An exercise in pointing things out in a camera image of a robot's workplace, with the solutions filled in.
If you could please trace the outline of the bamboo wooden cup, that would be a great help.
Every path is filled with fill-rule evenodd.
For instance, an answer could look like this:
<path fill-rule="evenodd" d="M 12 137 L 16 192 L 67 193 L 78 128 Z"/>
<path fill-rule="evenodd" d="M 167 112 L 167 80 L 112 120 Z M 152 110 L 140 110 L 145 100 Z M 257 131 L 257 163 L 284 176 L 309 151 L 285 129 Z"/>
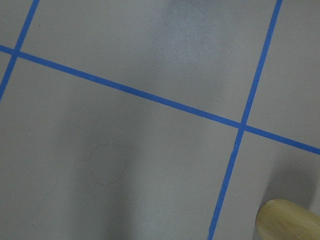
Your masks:
<path fill-rule="evenodd" d="M 255 228 L 263 240 L 318 240 L 320 216 L 289 200 L 275 198 L 258 210 Z"/>

